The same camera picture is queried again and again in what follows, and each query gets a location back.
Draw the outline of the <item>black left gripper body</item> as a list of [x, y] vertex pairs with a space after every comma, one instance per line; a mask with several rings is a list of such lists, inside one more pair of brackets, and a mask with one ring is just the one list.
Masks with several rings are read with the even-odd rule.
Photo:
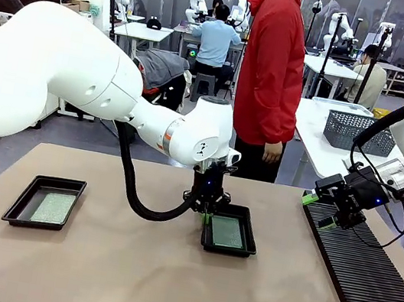
[[215, 200], [223, 190], [223, 179], [225, 174], [229, 174], [231, 167], [224, 161], [212, 161], [207, 167], [206, 164], [198, 164], [193, 167], [194, 184], [191, 191], [196, 195], [204, 194], [211, 200]]

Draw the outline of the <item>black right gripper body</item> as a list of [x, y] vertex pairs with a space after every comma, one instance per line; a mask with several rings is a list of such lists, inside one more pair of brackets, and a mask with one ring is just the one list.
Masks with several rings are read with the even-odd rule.
[[337, 207], [343, 213], [375, 209], [389, 202], [388, 194], [370, 166], [345, 175], [344, 182]]

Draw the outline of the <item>person's right hand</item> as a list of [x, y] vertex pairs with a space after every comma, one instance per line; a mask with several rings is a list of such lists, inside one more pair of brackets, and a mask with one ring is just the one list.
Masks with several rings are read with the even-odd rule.
[[263, 154], [262, 154], [262, 161], [266, 162], [267, 164], [280, 164], [282, 155], [284, 153], [284, 143], [266, 143], [264, 145]]

